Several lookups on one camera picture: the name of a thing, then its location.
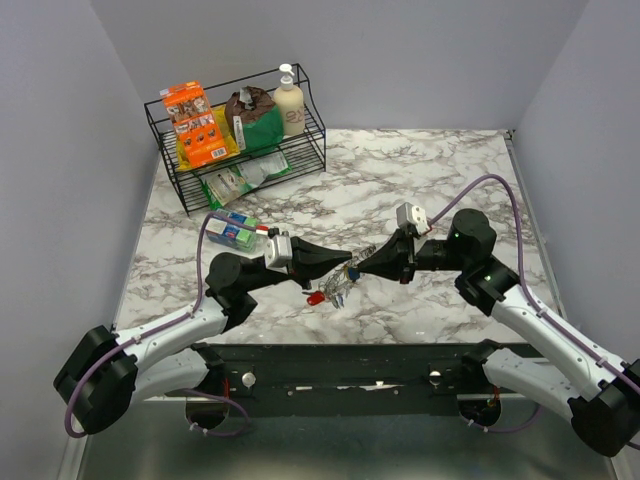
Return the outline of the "blue key tag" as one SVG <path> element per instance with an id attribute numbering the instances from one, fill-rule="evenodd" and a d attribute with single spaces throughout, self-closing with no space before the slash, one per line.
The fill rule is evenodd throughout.
<path id="1" fill-rule="evenodd" d="M 355 281 L 356 279 L 358 279 L 358 278 L 360 277 L 359 272 L 358 272 L 357 270 L 355 270 L 355 269 L 352 269 L 352 268 L 349 268 L 349 269 L 347 270 L 347 274 L 348 274 L 348 277 L 349 277 L 352 281 Z"/>

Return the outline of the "red key tag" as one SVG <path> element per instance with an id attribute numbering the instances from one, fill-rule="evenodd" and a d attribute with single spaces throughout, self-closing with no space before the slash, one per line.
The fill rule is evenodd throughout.
<path id="1" fill-rule="evenodd" d="M 319 304 L 323 303 L 326 300 L 325 294 L 320 290 L 316 290 L 316 291 L 313 291 L 313 292 L 305 291 L 304 295 L 306 296 L 306 303 L 309 306 L 319 305 Z"/>

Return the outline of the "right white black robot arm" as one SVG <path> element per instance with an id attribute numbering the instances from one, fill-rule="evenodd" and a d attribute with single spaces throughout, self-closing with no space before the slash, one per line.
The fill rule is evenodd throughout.
<path id="1" fill-rule="evenodd" d="M 487 217 L 462 209 L 443 240 L 418 241 L 421 210 L 399 226 L 358 270 L 401 284 L 418 271 L 454 271 L 455 289 L 471 306 L 507 326 L 546 359 L 538 365 L 486 341 L 464 362 L 469 390 L 489 385 L 517 392 L 567 420 L 596 453 L 616 456 L 639 432 L 639 364 L 629 363 L 579 332 L 526 287 L 524 278 L 493 254 L 496 232 Z"/>

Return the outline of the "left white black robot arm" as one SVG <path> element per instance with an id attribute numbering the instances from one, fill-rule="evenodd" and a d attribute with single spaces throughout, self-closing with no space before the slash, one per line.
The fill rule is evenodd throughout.
<path id="1" fill-rule="evenodd" d="M 178 312 L 117 333 L 104 326 L 87 331 L 53 381 L 66 403 L 66 433 L 99 433 L 135 400 L 193 388 L 214 393 L 222 372 L 193 350 L 195 343 L 243 323 L 257 306 L 252 291 L 287 281 L 307 289 L 351 257 L 349 251 L 277 235 L 261 256 L 216 255 L 198 273 L 196 300 Z"/>

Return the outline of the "small blue white box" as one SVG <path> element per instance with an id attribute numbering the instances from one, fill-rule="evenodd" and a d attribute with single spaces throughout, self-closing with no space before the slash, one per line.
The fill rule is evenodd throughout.
<path id="1" fill-rule="evenodd" d="M 258 219 L 225 209 L 215 210 L 208 221 L 206 235 L 210 241 L 241 252 L 253 252 L 258 240 Z"/>

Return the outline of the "green white snack pouch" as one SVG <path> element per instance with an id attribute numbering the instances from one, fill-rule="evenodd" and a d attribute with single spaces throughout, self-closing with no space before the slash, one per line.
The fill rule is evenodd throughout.
<path id="1" fill-rule="evenodd" d="M 256 159 L 217 169 L 199 177 L 210 208 L 216 210 L 258 189 L 266 181 L 292 171 L 286 156 L 274 152 Z"/>

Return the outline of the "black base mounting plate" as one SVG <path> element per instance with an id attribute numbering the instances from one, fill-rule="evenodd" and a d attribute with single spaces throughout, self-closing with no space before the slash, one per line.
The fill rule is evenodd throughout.
<path id="1" fill-rule="evenodd" d="M 508 391 L 493 386 L 480 367 L 499 349 L 477 344 L 223 345 L 194 351 L 208 374 L 196 387 L 207 401 L 188 401 L 187 415 L 210 419 L 228 395 L 252 418 L 428 414 L 464 415 L 497 423 L 505 401 L 457 401 L 456 394 Z M 399 387 L 394 393 L 369 393 Z"/>

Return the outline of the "brown and green bag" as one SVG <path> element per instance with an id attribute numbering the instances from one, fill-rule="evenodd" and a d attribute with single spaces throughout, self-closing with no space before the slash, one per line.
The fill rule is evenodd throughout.
<path id="1" fill-rule="evenodd" d="M 224 113 L 241 153 L 268 153 L 284 138 L 280 110 L 261 88 L 241 87 L 226 102 Z"/>

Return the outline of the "cream pump lotion bottle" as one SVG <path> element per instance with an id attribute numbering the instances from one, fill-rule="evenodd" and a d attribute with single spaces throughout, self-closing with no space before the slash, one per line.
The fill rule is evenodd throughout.
<path id="1" fill-rule="evenodd" d="M 290 64 L 279 66 L 280 85 L 273 92 L 273 101 L 279 109 L 285 136 L 296 136 L 305 129 L 304 94 L 294 83 L 295 73 Z"/>

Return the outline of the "orange product box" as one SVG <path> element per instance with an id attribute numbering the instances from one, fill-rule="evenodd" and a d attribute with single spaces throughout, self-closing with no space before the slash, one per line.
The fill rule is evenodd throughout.
<path id="1" fill-rule="evenodd" d="M 229 148 L 199 82 L 171 86 L 160 95 L 176 135 L 180 171 L 200 168 L 229 156 Z"/>

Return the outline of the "yellow packet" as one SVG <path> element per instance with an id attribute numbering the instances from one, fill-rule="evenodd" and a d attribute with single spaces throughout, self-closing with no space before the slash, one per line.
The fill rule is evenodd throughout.
<path id="1" fill-rule="evenodd" d="M 174 125 L 178 171 L 188 171 L 240 154 L 222 105 Z"/>

